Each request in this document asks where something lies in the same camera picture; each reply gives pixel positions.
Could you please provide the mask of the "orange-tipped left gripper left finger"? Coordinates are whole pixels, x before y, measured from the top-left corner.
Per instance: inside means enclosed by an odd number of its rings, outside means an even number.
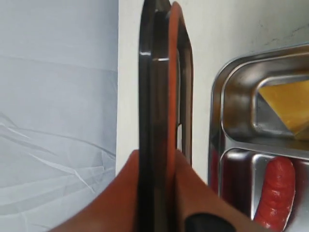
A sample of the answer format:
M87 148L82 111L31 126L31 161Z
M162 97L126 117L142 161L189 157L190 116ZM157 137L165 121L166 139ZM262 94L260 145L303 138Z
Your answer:
M135 232L139 152L134 150L117 177L78 214L53 232Z

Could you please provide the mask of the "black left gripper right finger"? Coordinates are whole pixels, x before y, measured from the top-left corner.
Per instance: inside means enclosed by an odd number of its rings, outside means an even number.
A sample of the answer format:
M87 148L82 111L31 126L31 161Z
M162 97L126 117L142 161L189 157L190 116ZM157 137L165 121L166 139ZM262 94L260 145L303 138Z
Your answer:
M178 232L264 232L267 229L233 208L206 185L181 151L175 151Z

